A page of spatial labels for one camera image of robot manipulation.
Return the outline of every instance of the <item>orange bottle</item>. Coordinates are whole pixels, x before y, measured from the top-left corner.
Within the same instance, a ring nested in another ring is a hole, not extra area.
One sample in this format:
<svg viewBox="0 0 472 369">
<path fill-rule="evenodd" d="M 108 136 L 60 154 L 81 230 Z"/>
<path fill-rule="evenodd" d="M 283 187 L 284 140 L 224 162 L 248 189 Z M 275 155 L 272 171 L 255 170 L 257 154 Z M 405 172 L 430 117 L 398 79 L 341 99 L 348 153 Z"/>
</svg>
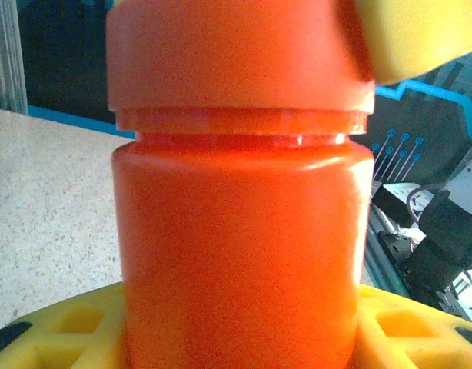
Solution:
<svg viewBox="0 0 472 369">
<path fill-rule="evenodd" d="M 108 86 L 132 368 L 347 367 L 374 82 L 352 0 L 124 0 Z"/>
</svg>

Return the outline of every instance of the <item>granite countertop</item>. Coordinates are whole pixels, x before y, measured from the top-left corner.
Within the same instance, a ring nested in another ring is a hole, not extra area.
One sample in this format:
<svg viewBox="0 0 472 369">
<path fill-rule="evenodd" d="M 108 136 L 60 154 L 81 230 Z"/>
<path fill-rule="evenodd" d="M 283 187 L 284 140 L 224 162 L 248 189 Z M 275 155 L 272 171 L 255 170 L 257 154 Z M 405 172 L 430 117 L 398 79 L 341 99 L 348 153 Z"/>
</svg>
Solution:
<svg viewBox="0 0 472 369">
<path fill-rule="evenodd" d="M 129 141 L 0 111 L 0 327 L 121 280 L 110 155 Z"/>
</svg>

